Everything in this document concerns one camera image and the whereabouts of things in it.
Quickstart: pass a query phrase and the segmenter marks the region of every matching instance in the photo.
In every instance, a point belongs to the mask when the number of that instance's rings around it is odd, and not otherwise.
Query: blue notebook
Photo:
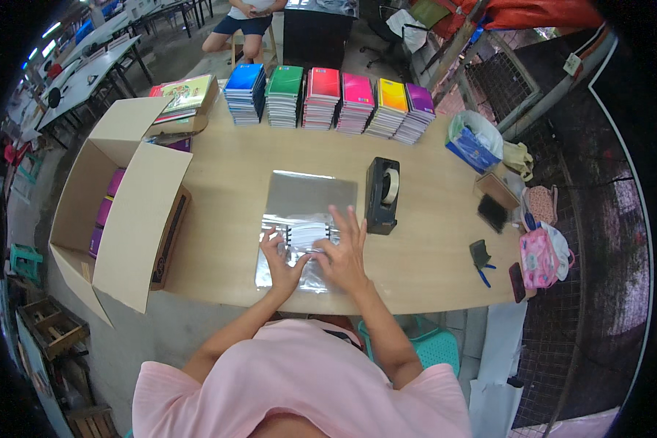
[[[231,72],[231,77],[229,77],[224,91],[253,90],[262,68],[262,64],[238,64]]]

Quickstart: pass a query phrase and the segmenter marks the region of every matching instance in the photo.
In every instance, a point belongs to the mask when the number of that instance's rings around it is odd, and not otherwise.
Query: tape dispenser
[[[399,198],[399,162],[376,157],[368,168],[365,186],[368,233],[387,235],[396,226]]]

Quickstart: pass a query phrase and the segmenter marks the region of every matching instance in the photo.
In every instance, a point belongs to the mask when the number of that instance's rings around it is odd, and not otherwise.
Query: smartphone
[[[523,286],[523,275],[520,273],[518,262],[511,265],[508,275],[511,277],[511,286],[514,288],[514,299],[519,303],[526,298],[526,288]]]

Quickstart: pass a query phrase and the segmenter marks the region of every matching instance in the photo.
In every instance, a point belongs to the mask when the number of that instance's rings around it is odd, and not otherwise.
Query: pink t-shirt
[[[460,385],[448,364],[401,390],[355,346],[316,320],[269,322],[229,348],[199,384],[177,368],[144,362],[134,391],[134,436],[246,438],[269,411],[309,419],[339,437],[471,437]]]

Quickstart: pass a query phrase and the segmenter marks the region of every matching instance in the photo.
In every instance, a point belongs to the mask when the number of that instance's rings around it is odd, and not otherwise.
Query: electrical outlet
[[[579,69],[580,65],[581,65],[581,58],[576,56],[574,53],[570,53],[569,57],[565,61],[565,66],[562,68],[570,76],[574,76],[575,73],[577,73],[577,70]]]

